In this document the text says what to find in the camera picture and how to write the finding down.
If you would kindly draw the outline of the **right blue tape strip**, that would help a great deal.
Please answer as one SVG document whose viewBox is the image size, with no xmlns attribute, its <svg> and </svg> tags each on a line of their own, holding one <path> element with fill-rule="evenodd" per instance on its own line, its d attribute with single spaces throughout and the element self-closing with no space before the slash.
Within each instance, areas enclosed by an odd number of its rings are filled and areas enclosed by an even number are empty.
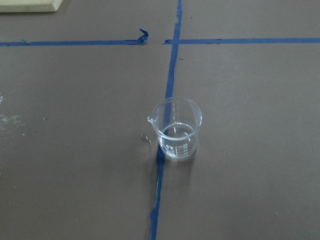
<svg viewBox="0 0 320 240">
<path fill-rule="evenodd" d="M 288 37 L 288 38 L 205 38 L 179 39 L 180 45 L 207 45 L 207 44 L 313 44 L 319 43 L 319 37 Z"/>
</svg>

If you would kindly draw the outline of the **wooden cutting board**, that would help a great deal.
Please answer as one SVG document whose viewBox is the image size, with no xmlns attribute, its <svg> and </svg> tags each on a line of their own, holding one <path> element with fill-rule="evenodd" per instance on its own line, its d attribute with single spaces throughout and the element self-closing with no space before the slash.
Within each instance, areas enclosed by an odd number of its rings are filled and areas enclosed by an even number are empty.
<svg viewBox="0 0 320 240">
<path fill-rule="evenodd" d="M 1 13 L 56 12 L 63 0 L 0 0 Z"/>
</svg>

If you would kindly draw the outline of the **crumpled blue tape strip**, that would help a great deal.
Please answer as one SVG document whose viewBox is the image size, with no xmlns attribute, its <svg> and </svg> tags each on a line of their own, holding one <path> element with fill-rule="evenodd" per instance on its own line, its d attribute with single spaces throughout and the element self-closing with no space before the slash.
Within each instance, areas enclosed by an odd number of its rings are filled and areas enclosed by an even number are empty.
<svg viewBox="0 0 320 240">
<path fill-rule="evenodd" d="M 1 42 L 1 47 L 34 47 L 34 46 L 108 46 L 108 45 L 141 45 L 148 38 L 149 33 L 143 28 L 139 28 L 142 35 L 137 39 L 125 40 L 73 40 L 73 41 L 11 41 Z"/>
</svg>

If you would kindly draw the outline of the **clear glass cup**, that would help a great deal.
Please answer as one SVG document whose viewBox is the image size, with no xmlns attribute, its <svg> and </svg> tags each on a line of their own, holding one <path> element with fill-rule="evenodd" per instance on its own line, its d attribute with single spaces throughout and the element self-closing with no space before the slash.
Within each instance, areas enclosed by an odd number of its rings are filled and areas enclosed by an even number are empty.
<svg viewBox="0 0 320 240">
<path fill-rule="evenodd" d="M 175 161 L 190 159 L 199 147 L 203 115 L 191 99 L 173 97 L 157 104 L 147 117 L 165 156 Z"/>
</svg>

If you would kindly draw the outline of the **long blue tape strip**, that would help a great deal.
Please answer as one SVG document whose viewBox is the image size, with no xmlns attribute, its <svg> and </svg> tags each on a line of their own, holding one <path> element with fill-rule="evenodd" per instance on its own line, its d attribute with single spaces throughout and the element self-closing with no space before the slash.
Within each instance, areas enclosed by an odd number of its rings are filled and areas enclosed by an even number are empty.
<svg viewBox="0 0 320 240">
<path fill-rule="evenodd" d="M 178 51 L 179 51 L 182 15 L 183 15 L 183 3 L 181 0 L 178 0 L 177 9 L 176 9 L 176 23 L 174 25 L 174 32 L 173 32 L 172 43 L 171 43 L 170 62 L 169 62 L 169 68 L 168 68 L 165 97 L 164 97 L 164 101 L 166 103 L 169 100 L 173 99 L 173 94 L 174 94 L 175 67 L 176 67 Z M 162 151 L 162 149 L 158 147 L 157 155 L 156 155 L 155 195 L 154 195 L 153 206 L 149 214 L 149 233 L 148 233 L 149 240 L 155 240 L 157 238 L 165 162 L 166 162 L 165 154 Z"/>
</svg>

